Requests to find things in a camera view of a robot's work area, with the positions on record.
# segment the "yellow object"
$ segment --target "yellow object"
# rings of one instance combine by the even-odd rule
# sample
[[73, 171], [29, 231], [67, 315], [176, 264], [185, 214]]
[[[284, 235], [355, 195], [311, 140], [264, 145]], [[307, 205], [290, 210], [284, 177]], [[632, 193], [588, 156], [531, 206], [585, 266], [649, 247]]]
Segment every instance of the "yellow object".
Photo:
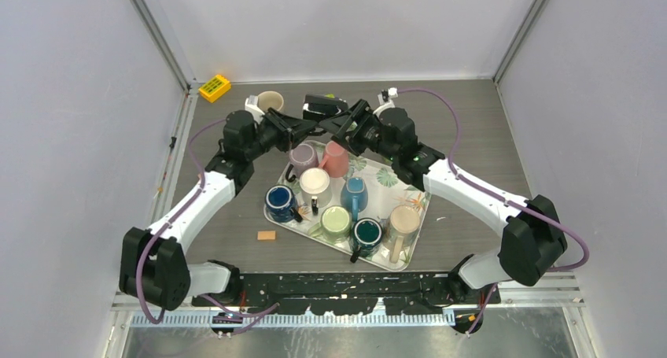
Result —
[[275, 231], [259, 231], [257, 232], [257, 240], [275, 240]]
[[231, 89], [229, 80], [221, 75], [216, 75], [216, 77], [210, 79], [206, 84], [199, 88], [199, 94], [201, 94], [203, 98], [206, 98], [206, 101], [215, 102], [215, 100], [220, 98], [220, 96], [225, 94], [229, 89]]

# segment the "gray wall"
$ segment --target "gray wall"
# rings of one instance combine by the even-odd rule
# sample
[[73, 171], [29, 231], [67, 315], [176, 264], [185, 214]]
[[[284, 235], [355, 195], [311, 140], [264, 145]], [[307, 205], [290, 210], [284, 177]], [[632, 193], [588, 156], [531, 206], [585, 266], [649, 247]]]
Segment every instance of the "gray wall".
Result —
[[665, 16], [665, 0], [550, 0], [501, 83], [532, 191], [591, 246], [577, 277], [614, 357], [667, 355]]
[[0, 0], [0, 356], [94, 355], [182, 94], [128, 0]]
[[531, 2], [157, 0], [151, 10], [198, 81], [469, 79], [492, 76]]

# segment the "white mug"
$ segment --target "white mug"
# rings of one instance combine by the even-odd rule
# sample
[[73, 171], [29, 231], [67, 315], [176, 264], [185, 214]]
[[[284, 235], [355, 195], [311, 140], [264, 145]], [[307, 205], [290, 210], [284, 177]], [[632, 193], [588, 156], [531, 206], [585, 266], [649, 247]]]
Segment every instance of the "white mug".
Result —
[[299, 184], [304, 201], [312, 207], [313, 215], [317, 215], [320, 209], [331, 202], [331, 179], [324, 169], [306, 169], [299, 178]]
[[276, 112], [282, 113], [283, 106], [285, 106], [285, 99], [283, 99], [282, 94], [278, 92], [267, 90], [257, 96], [257, 107], [265, 113], [269, 108], [273, 108]]

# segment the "mug handle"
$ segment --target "mug handle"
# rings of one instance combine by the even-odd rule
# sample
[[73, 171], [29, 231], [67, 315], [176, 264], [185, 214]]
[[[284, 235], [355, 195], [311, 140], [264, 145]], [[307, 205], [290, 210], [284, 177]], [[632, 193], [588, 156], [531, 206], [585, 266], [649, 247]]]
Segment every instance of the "mug handle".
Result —
[[350, 262], [354, 264], [359, 259], [360, 254], [361, 254], [361, 247], [357, 248], [354, 252], [352, 252], [352, 256], [350, 257]]
[[322, 161], [319, 162], [319, 165], [317, 168], [324, 168], [324, 164], [326, 164], [327, 161], [329, 161], [329, 155], [326, 154], [326, 152], [322, 155]]
[[352, 196], [352, 222], [356, 223], [359, 218], [359, 197]]
[[296, 175], [290, 176], [290, 174], [292, 173], [292, 169], [294, 169], [294, 165], [290, 163], [289, 167], [287, 167], [287, 172], [285, 172], [285, 181], [287, 181], [288, 183], [293, 183], [294, 180], [297, 179]]
[[318, 222], [313, 227], [310, 227], [310, 229], [308, 230], [308, 236], [316, 238], [320, 236], [323, 232], [324, 232], [324, 227], [322, 227], [322, 223]]
[[289, 209], [289, 213], [292, 214], [292, 217], [294, 218], [294, 220], [297, 221], [297, 223], [301, 223], [301, 222], [304, 221], [304, 217], [301, 216], [301, 214], [299, 213], [299, 210], [297, 210], [296, 206]]
[[395, 264], [398, 262], [398, 257], [400, 256], [400, 251], [403, 250], [403, 236], [399, 236], [396, 238], [396, 241], [394, 242], [394, 246], [392, 247], [392, 254], [391, 257], [389, 258], [389, 262], [392, 264]]
[[312, 197], [311, 198], [311, 209], [313, 211], [313, 215], [318, 214], [319, 209], [317, 208], [317, 197]]

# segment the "dark blue mug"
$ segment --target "dark blue mug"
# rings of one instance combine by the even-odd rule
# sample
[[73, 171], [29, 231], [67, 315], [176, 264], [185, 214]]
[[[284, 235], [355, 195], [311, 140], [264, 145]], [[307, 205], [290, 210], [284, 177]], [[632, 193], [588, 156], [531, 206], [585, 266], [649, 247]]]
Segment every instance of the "dark blue mug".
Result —
[[356, 262], [359, 257], [368, 258], [380, 249], [382, 240], [382, 226], [376, 220], [363, 218], [354, 224], [350, 231], [350, 248], [352, 257], [350, 262]]
[[303, 220], [297, 209], [294, 192], [285, 185], [276, 185], [269, 189], [264, 204], [271, 218], [278, 223], [287, 223], [291, 220], [300, 223]]
[[368, 189], [360, 177], [351, 177], [345, 181], [341, 191], [341, 205], [352, 214], [352, 222], [356, 222], [359, 213], [368, 206]]

